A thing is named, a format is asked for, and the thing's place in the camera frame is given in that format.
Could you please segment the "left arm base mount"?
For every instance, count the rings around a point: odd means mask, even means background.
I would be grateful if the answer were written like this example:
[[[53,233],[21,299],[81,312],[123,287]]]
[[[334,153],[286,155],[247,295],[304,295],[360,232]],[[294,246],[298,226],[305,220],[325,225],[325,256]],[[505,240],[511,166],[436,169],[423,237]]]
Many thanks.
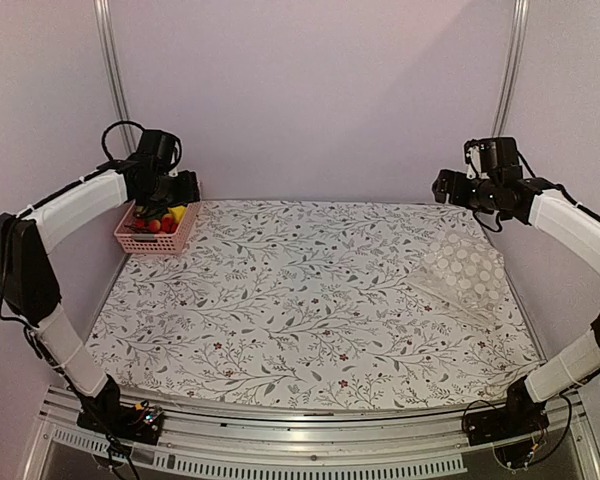
[[[81,403],[77,425],[83,429],[147,445],[157,445],[164,416],[157,405],[148,401],[133,406],[120,402],[119,394],[102,392],[98,397],[76,394]]]

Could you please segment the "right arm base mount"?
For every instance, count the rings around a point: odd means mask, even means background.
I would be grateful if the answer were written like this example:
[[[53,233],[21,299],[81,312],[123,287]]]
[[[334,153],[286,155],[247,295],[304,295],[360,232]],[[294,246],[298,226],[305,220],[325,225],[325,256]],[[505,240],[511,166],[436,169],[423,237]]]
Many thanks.
[[[540,432],[549,426],[546,402],[533,403],[528,399],[508,399],[501,407],[484,401],[485,410],[466,410],[461,428],[471,446],[499,442]]]

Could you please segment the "pink plastic basket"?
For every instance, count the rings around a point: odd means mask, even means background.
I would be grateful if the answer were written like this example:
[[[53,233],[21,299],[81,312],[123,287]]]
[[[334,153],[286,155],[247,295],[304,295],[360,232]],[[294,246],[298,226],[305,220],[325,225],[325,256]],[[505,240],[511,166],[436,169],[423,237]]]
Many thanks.
[[[136,207],[131,204],[118,223],[114,236],[123,250],[129,254],[179,254],[184,250],[200,207],[200,202],[189,204],[175,231],[168,233],[163,230],[151,232],[147,229],[138,229],[137,218],[134,216]]]

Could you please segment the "clear dotted zip bag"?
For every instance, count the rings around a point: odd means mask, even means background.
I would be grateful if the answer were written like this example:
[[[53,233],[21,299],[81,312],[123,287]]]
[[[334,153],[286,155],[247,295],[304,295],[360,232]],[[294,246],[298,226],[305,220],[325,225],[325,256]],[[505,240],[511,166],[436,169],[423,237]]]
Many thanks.
[[[483,325],[493,322],[506,293],[502,255],[487,241],[455,230],[436,234],[407,281]]]

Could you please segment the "yellow toy pear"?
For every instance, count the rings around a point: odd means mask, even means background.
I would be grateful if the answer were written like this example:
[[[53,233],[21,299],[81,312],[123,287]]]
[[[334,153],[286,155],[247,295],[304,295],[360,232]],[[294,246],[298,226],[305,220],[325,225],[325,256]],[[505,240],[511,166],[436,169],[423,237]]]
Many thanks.
[[[186,215],[187,207],[186,206],[176,206],[170,207],[169,213],[173,217],[173,221],[175,223],[180,223],[183,217]]]

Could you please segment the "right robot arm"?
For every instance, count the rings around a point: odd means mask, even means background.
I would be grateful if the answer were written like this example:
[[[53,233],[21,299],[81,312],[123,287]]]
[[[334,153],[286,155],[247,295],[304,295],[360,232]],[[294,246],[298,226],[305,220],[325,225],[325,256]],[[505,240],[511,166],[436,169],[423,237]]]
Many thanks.
[[[524,381],[527,396],[541,403],[568,387],[582,383],[600,370],[600,220],[567,194],[560,184],[542,178],[470,179],[461,172],[443,170],[434,181],[436,201],[474,212],[516,219],[548,238],[533,248],[526,261],[525,279],[539,288],[535,311],[546,313],[551,326],[565,315],[569,328],[583,333],[562,335],[558,353]]]

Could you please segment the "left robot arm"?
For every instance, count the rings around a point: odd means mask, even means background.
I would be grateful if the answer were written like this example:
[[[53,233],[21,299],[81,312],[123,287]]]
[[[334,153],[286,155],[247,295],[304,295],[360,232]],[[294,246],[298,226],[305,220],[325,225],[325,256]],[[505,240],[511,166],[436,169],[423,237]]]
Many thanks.
[[[95,398],[108,382],[70,322],[50,254],[63,240],[100,215],[128,202],[180,206],[200,200],[195,172],[158,175],[155,189],[143,192],[133,175],[113,169],[93,171],[19,214],[0,215],[0,306],[33,333],[55,363],[54,369],[82,395]]]

